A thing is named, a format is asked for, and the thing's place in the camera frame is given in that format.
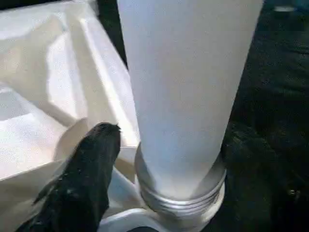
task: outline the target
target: white fabric filter sleeve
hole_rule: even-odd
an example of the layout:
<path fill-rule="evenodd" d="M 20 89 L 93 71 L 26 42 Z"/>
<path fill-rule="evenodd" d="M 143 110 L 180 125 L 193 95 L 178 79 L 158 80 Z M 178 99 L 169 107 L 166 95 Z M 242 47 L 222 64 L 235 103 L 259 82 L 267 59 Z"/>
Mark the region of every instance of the white fabric filter sleeve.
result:
<path fill-rule="evenodd" d="M 196 198 L 220 152 L 263 0 L 118 0 L 145 183 Z"/>

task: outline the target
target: white cylindrical filter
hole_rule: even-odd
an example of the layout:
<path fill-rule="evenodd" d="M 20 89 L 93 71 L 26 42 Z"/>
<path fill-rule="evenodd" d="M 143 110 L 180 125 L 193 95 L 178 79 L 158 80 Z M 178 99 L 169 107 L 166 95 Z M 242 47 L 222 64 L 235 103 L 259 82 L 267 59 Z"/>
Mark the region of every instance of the white cylindrical filter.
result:
<path fill-rule="evenodd" d="M 136 171 L 159 196 L 197 199 L 221 180 L 210 170 L 262 3 L 118 0 L 141 136 Z"/>

